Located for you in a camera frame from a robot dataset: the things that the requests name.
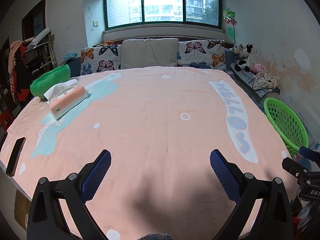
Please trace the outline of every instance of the tissue pack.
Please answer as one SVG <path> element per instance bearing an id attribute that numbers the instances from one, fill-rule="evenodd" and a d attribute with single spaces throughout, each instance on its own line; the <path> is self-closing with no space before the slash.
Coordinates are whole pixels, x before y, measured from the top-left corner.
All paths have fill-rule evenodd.
<path id="1" fill-rule="evenodd" d="M 70 109 L 88 97 L 83 86 L 76 85 L 65 93 L 53 98 L 49 102 L 49 108 L 55 119 L 59 119 Z"/>

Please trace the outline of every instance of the smartphone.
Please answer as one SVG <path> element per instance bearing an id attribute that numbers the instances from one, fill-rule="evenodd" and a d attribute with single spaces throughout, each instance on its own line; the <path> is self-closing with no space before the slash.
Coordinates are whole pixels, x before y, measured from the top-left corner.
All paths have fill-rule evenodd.
<path id="1" fill-rule="evenodd" d="M 2 139 L 1 139 L 1 142 L 0 142 L 0 152 L 1 152 L 2 146 L 3 146 L 4 141 L 7 138 L 7 136 L 8 136 L 8 132 L 5 132 L 4 135 L 2 136 Z"/>
<path id="2" fill-rule="evenodd" d="M 9 162 L 8 162 L 7 170 L 5 171 L 5 173 L 10 177 L 13 177 L 16 172 L 20 153 L 21 153 L 21 150 L 22 150 L 22 147 L 23 147 L 25 141 L 26 141 L 26 138 L 22 137 L 16 141 L 16 143 L 13 147 L 13 150 L 12 150 Z"/>

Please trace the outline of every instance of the laundry basket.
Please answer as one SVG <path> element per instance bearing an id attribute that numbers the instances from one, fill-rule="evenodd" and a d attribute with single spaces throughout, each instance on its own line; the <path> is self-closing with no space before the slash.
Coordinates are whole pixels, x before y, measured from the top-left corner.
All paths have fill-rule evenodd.
<path id="1" fill-rule="evenodd" d="M 263 106 L 268 120 L 281 136 L 291 156 L 294 156 L 301 146 L 308 147 L 307 131 L 294 111 L 274 98 L 266 98 Z"/>

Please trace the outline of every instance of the pink blanket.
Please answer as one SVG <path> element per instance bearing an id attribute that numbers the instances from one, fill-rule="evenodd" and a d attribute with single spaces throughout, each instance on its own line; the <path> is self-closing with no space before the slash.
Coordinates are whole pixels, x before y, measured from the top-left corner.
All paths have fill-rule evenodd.
<path id="1" fill-rule="evenodd" d="M 8 129 L 0 165 L 5 169 L 15 141 L 26 137 L 12 179 L 30 199 L 41 177 L 64 179 L 107 149 L 111 167 L 86 205 L 110 240 L 154 232 L 212 240 L 235 206 L 210 166 L 216 148 L 242 172 L 281 177 L 293 197 L 296 181 L 281 167 L 289 156 L 284 143 L 226 73 L 148 67 L 77 79 L 88 98 L 58 121 L 34 98 Z M 64 201 L 62 208 L 78 234 Z"/>

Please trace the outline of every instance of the silver screw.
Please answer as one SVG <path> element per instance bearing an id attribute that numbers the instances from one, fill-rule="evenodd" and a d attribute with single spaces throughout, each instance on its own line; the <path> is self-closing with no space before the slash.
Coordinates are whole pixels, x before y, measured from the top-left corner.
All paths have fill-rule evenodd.
<path id="1" fill-rule="evenodd" d="M 278 184 L 281 184 L 281 183 L 282 183 L 282 180 L 277 177 L 277 178 L 275 178 L 275 182 L 278 183 Z"/>
<path id="2" fill-rule="evenodd" d="M 68 176 L 68 178 L 69 178 L 70 180 L 74 180 L 76 177 L 77 177 L 77 174 L 76 174 L 76 173 L 71 173 L 71 174 Z"/>
<path id="3" fill-rule="evenodd" d="M 43 183 L 45 183 L 46 180 L 47 180 L 47 179 L 46 179 L 45 177 L 42 177 L 41 179 L 39 179 L 39 183 L 40 183 L 40 184 L 43 184 Z"/>
<path id="4" fill-rule="evenodd" d="M 247 172 L 244 176 L 245 176 L 247 179 L 253 179 L 253 175 L 252 175 L 250 172 Z"/>

